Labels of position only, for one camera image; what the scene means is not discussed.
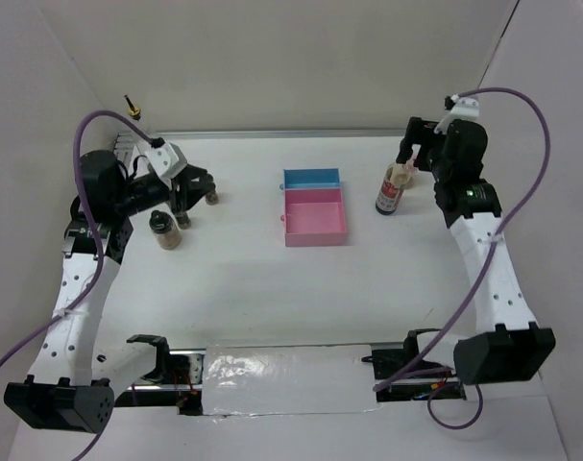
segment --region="pink tray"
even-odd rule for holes
[[[347,240],[340,188],[286,189],[280,219],[287,247],[342,245]]]

